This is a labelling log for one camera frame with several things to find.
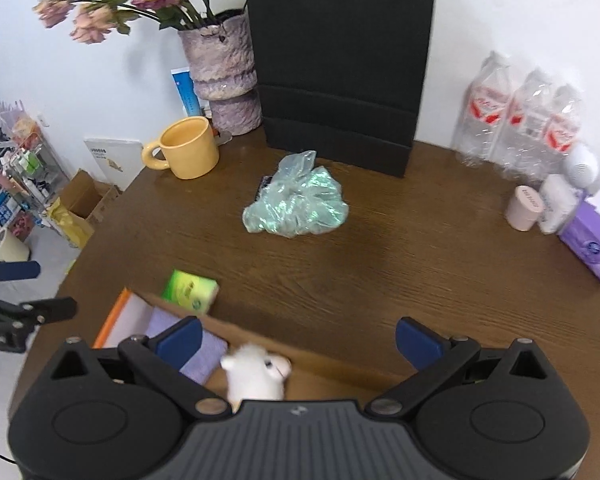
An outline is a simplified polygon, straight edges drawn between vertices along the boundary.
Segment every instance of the wooden table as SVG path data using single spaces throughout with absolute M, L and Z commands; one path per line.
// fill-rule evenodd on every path
M 557 237 L 509 227 L 514 184 L 416 143 L 404 179 L 324 162 L 350 206 L 334 232 L 248 234 L 242 210 L 282 156 L 257 131 L 223 146 L 197 180 L 144 170 L 64 280 L 58 294 L 78 301 L 78 316 L 42 328 L 12 408 L 62 340 L 94 340 L 124 286 L 160 293 L 175 268 L 218 280 L 220 319 L 405 375 L 394 348 L 401 316 L 485 346 L 534 338 L 589 419 L 578 477 L 600 480 L 600 282 Z

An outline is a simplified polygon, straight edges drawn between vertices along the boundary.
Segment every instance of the white plush toy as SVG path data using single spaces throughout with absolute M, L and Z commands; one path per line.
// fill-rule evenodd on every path
M 288 359 L 269 354 L 261 346 L 248 343 L 233 355 L 225 355 L 220 365 L 229 385 L 227 400 L 234 412 L 243 399 L 282 400 L 285 379 L 291 373 Z

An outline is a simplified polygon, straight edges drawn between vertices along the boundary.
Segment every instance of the white book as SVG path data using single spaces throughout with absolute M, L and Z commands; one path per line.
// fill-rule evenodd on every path
M 102 173 L 124 191 L 144 168 L 139 140 L 84 139 Z

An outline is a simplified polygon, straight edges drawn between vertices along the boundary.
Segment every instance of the mug handle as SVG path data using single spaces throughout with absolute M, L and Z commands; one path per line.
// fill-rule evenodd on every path
M 142 163 L 151 170 L 168 170 L 169 163 L 166 160 L 158 160 L 154 157 L 154 150 L 160 147 L 160 142 L 152 140 L 142 148 Z

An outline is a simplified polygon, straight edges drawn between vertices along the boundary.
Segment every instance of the flower vase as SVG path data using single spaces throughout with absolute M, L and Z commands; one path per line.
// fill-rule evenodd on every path
M 217 25 L 179 32 L 198 97 L 209 101 L 214 126 L 237 136 L 262 122 L 247 16 L 228 10 Z

